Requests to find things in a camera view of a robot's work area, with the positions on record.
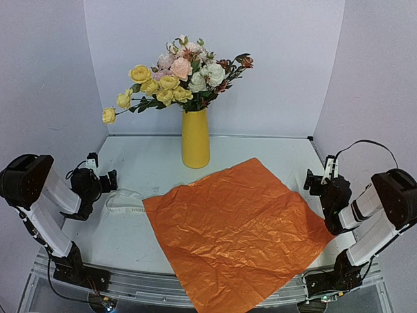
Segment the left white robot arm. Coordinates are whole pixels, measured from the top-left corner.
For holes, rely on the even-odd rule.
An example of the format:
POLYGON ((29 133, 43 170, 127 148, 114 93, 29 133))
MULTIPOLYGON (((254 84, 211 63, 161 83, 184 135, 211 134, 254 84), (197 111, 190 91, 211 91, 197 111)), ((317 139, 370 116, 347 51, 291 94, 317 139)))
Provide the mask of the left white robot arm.
POLYGON ((24 154, 1 171, 1 197, 14 208, 31 237, 55 264, 53 277, 61 282, 106 291, 110 273, 84 264, 81 250, 52 217, 52 207, 66 219, 86 221, 101 195, 116 191, 117 171, 98 176, 98 155, 90 153, 69 171, 66 179, 53 168, 51 155, 24 154))

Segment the orange yellow wrapping paper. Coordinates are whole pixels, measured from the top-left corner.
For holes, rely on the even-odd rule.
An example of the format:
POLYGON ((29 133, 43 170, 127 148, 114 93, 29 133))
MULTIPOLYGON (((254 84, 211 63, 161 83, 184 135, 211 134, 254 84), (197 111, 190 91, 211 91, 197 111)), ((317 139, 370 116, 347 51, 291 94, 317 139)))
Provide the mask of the orange yellow wrapping paper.
POLYGON ((332 240, 324 220, 258 159, 213 173, 143 202, 175 275, 205 268, 276 278, 304 272, 332 240))

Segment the yellow flower stem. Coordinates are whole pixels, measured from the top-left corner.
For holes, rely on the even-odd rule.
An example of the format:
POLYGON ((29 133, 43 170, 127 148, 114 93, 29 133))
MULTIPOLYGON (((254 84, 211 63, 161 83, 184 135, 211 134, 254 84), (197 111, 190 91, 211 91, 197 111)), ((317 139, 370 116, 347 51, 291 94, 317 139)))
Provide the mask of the yellow flower stem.
POLYGON ((117 116, 124 112, 141 113, 149 108, 162 110, 172 104, 178 104, 183 110, 189 111, 194 100, 194 92, 188 88, 188 80, 193 74, 192 64, 188 61, 180 65, 178 61, 169 68, 169 74, 155 79, 151 70, 138 65, 129 71, 129 77, 134 84, 124 93, 117 95, 117 107, 104 109, 102 121, 112 125, 117 116))

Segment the cream printed ribbon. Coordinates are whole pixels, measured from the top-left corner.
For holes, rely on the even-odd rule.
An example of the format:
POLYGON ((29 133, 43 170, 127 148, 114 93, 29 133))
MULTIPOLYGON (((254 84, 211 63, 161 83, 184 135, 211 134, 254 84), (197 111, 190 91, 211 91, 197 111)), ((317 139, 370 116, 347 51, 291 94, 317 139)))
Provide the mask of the cream printed ribbon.
POLYGON ((136 215, 145 213, 143 195, 132 190, 120 189, 109 194, 105 208, 110 213, 136 215))

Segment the yellow ceramic vase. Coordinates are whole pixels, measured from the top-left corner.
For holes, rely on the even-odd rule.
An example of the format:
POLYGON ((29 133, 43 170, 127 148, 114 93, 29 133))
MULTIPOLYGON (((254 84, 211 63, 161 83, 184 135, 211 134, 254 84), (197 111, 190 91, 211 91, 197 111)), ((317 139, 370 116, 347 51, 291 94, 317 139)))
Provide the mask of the yellow ceramic vase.
POLYGON ((210 138, 207 110, 182 114, 182 161, 192 169, 210 162, 210 138))

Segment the brown rose stem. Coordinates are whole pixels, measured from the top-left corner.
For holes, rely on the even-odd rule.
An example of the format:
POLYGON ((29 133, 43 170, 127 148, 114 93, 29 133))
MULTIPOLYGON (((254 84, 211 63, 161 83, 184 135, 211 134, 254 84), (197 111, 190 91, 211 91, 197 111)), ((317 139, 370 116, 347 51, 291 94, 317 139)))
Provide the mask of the brown rose stem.
POLYGON ((215 87, 216 94, 223 93, 230 89, 233 86, 233 80, 240 79, 245 70, 253 68, 253 59, 249 53, 240 54, 233 60, 221 59, 216 63, 225 70, 223 82, 215 87))

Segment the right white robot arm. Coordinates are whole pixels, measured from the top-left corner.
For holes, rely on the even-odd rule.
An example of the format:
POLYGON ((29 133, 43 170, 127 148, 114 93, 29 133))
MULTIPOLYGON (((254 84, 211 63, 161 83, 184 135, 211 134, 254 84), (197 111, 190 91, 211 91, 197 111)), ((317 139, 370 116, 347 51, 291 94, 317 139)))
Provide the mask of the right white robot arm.
POLYGON ((376 173, 356 199, 344 177, 329 179, 311 170, 304 189, 319 197, 325 226, 333 236, 359 232, 356 242, 338 254, 331 271, 305 276, 308 299, 361 286, 374 258, 416 225, 416 180, 401 169, 376 173))

